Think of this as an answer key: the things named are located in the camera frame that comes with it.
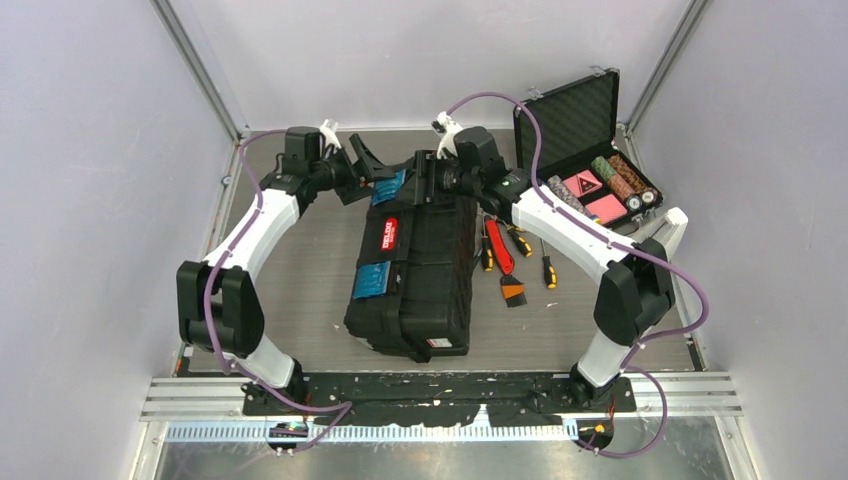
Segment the black plastic toolbox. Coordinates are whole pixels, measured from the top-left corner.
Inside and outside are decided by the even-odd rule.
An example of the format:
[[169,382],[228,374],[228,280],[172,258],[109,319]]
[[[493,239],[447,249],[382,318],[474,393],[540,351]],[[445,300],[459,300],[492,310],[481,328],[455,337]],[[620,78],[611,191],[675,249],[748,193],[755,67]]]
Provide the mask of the black plastic toolbox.
[[387,356],[427,363],[470,348],[478,206],[460,195],[414,205],[414,156],[378,181],[366,213],[348,333]]

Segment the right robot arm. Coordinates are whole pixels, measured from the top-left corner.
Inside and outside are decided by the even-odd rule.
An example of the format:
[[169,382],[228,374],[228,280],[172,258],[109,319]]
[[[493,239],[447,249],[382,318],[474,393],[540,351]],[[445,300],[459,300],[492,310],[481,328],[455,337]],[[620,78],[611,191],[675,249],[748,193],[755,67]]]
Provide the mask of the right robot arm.
[[425,169],[427,187],[474,199],[486,214],[564,254],[597,285],[596,332],[569,377],[574,403],[598,409],[638,341],[675,304],[665,247],[619,235],[578,213],[534,175],[507,168],[487,129],[439,122],[432,128],[439,143]]

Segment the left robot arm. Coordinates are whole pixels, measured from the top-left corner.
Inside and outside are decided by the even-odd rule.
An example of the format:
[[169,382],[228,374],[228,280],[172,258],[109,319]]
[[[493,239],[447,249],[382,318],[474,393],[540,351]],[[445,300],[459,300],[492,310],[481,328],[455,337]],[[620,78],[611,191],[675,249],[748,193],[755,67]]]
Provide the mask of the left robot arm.
[[282,135],[269,173],[257,177],[244,169],[255,191],[247,212],[203,259],[180,265],[176,288],[182,341],[213,354],[223,372],[243,374],[268,391],[280,412],[293,414],[307,408],[302,366],[266,335],[254,278],[320,193],[332,191],[348,205],[369,197],[395,173],[358,135],[346,149],[330,120],[290,127]]

